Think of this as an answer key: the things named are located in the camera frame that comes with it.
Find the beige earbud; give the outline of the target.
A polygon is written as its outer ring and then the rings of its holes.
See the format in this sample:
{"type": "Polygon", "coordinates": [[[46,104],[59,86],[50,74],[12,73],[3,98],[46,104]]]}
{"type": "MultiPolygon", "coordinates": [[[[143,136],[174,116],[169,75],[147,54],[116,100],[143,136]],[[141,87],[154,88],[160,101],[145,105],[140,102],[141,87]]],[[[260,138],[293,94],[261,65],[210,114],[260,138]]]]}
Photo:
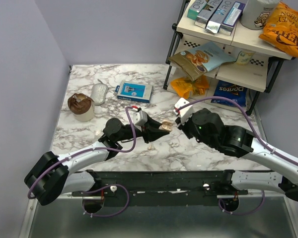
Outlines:
{"type": "Polygon", "coordinates": [[[149,145],[148,150],[154,150],[154,146],[152,144],[149,145]]]}

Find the beige earbud charging case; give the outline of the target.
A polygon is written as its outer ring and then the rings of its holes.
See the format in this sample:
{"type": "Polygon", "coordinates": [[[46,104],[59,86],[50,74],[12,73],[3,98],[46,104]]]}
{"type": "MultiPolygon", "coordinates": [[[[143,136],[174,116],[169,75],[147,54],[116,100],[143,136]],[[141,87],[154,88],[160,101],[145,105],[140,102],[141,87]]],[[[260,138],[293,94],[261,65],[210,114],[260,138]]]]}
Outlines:
{"type": "Polygon", "coordinates": [[[171,132],[173,127],[173,123],[168,120],[163,120],[161,125],[159,126],[160,130],[171,132]]]}

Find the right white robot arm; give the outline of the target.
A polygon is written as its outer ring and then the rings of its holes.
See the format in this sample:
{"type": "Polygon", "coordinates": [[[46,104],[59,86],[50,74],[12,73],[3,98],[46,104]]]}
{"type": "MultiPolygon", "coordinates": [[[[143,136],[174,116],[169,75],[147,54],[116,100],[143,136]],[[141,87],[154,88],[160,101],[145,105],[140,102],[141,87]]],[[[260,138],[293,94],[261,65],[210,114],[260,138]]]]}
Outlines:
{"type": "Polygon", "coordinates": [[[220,116],[202,109],[194,112],[191,107],[174,110],[179,130],[187,138],[195,138],[218,152],[236,158],[254,161],[268,171],[233,171],[219,181],[219,190],[230,194],[234,190],[267,190],[284,194],[298,202],[298,158],[291,156],[255,137],[241,126],[224,125],[220,116]]]}

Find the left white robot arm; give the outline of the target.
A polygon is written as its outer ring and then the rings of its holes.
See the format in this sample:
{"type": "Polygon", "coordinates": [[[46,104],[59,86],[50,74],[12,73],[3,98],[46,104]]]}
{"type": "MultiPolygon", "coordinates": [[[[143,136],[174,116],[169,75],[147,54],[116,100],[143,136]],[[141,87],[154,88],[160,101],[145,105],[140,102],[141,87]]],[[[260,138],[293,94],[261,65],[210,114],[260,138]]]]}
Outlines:
{"type": "Polygon", "coordinates": [[[141,137],[145,143],[150,143],[171,131],[171,122],[157,122],[149,116],[144,119],[137,116],[136,124],[122,124],[118,118],[112,118],[95,143],[62,155],[51,151],[44,153],[24,179],[29,188],[28,198],[37,199],[43,206],[48,205],[62,193],[71,191],[66,182],[74,179],[74,173],[122,153],[120,141],[135,141],[141,137]]]}

